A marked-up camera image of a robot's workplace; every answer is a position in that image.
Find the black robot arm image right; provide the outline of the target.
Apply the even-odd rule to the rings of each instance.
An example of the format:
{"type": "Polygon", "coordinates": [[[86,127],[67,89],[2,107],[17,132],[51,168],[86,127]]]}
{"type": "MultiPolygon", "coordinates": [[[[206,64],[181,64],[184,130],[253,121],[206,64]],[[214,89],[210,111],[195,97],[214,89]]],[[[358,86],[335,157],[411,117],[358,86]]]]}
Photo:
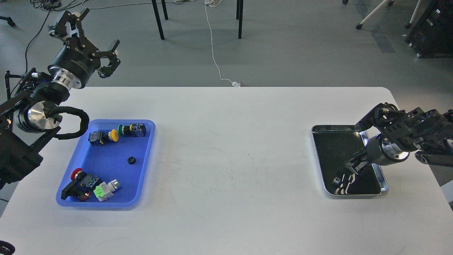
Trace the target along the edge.
{"type": "Polygon", "coordinates": [[[406,112],[391,103],[379,103],[354,126],[358,132],[376,127],[379,134],[345,161],[353,174],[361,174],[365,166],[388,166],[405,161],[411,152],[427,165],[452,167],[452,110],[440,114],[432,109],[415,108],[406,112]]]}

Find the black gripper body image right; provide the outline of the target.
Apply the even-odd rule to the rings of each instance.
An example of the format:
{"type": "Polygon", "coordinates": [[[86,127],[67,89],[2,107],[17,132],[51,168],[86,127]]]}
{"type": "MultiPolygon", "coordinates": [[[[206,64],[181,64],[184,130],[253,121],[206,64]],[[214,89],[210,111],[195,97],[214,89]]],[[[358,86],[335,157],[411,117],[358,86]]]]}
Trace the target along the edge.
{"type": "Polygon", "coordinates": [[[390,142],[386,137],[372,137],[365,146],[366,162],[380,166],[389,166],[404,162],[409,152],[401,150],[398,145],[390,142]]]}

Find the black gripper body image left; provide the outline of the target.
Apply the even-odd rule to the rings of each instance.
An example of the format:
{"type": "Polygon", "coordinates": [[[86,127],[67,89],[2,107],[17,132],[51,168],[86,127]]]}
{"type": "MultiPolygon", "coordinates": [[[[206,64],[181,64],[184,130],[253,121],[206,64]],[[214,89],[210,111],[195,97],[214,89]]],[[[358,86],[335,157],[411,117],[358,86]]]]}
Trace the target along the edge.
{"type": "Polygon", "coordinates": [[[74,88],[82,89],[86,86],[92,74],[94,74],[95,70],[99,67],[100,61],[91,60],[81,51],[63,46],[47,69],[52,75],[57,73],[60,69],[65,69],[79,80],[74,88]]]}

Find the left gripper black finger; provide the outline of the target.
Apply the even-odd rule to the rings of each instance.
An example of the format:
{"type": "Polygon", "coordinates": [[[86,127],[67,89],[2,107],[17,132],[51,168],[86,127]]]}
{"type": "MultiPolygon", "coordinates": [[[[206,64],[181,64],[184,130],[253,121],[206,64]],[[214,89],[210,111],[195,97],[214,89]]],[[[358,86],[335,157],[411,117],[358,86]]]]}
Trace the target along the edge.
{"type": "Polygon", "coordinates": [[[81,27],[81,21],[89,11],[89,9],[85,9],[83,13],[65,11],[55,25],[48,27],[50,36],[64,43],[61,52],[75,50],[79,53],[91,53],[91,43],[81,27]]]}
{"type": "Polygon", "coordinates": [[[94,52],[94,67],[102,79],[110,77],[120,65],[120,60],[118,59],[116,52],[119,44],[120,40],[117,39],[112,42],[110,50],[94,52]],[[101,66],[101,59],[105,58],[108,59],[109,63],[107,66],[101,66]]]}

